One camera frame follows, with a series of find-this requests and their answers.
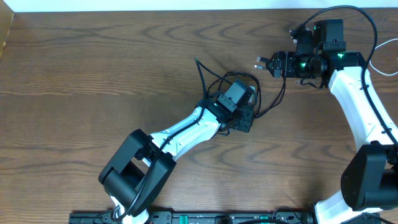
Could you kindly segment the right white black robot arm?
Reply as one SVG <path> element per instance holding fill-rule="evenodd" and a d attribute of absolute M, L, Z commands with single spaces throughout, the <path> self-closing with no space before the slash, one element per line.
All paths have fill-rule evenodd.
<path fill-rule="evenodd" d="M 343 21 L 316 21 L 313 30 L 290 32 L 294 52 L 265 60 L 275 78 L 320 77 L 338 100 L 353 133 L 356 154 L 343 172 L 340 190 L 315 204 L 317 223 L 344 223 L 397 207 L 397 126 L 371 83 L 360 52 L 346 50 Z"/>

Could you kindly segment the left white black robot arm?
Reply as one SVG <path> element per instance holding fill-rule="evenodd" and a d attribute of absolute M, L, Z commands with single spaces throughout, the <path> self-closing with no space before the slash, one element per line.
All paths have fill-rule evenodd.
<path fill-rule="evenodd" d="M 256 93 L 253 86 L 236 80 L 227 91 L 199 101 L 191 115 L 168 129 L 152 134 L 137 129 L 129 134 L 98 177 L 115 204 L 112 221 L 145 223 L 147 208 L 178 158 L 216 134 L 227 135 L 232 129 L 249 132 Z"/>

